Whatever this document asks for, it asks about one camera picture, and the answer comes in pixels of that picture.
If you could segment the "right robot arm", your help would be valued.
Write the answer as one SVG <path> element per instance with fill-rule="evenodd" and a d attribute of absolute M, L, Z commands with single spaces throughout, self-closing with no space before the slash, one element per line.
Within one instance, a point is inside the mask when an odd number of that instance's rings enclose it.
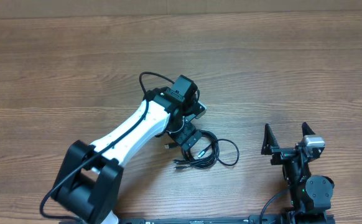
<path fill-rule="evenodd" d="M 269 123 L 264 127 L 261 154 L 271 155 L 273 166 L 281 165 L 287 188 L 271 197 L 262 208 L 258 222 L 271 223 L 335 223 L 333 215 L 327 215 L 335 187 L 331 178 L 312 175 L 309 162 L 318 159 L 325 149 L 325 140 L 315 134 L 309 125 L 302 123 L 302 140 L 294 147 L 281 148 Z M 266 218 L 268 206 L 285 193 L 290 193 L 292 206 L 279 215 Z"/>

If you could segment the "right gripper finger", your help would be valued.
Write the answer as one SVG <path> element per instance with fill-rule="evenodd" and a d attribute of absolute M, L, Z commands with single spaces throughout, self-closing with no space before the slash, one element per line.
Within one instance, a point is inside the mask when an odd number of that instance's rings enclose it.
<path fill-rule="evenodd" d="M 310 128 L 310 126 L 306 122 L 302 123 L 302 134 L 303 136 L 315 135 L 314 131 Z"/>
<path fill-rule="evenodd" d="M 265 124 L 264 127 L 264 140 L 262 144 L 261 154 L 262 155 L 272 155 L 279 149 L 279 145 L 276 141 L 276 138 L 272 132 L 269 123 Z"/>

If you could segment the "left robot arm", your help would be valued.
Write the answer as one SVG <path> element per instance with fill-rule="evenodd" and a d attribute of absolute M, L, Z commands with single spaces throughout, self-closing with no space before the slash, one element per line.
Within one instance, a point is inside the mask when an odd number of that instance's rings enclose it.
<path fill-rule="evenodd" d="M 115 130 L 90 144 L 77 140 L 69 148 L 49 197 L 73 213 L 61 223 L 116 223 L 123 171 L 153 137 L 168 134 L 175 146 L 189 150 L 201 134 L 191 123 L 205 114 L 199 90 L 181 75 L 171 87 L 144 90 L 138 109 Z"/>

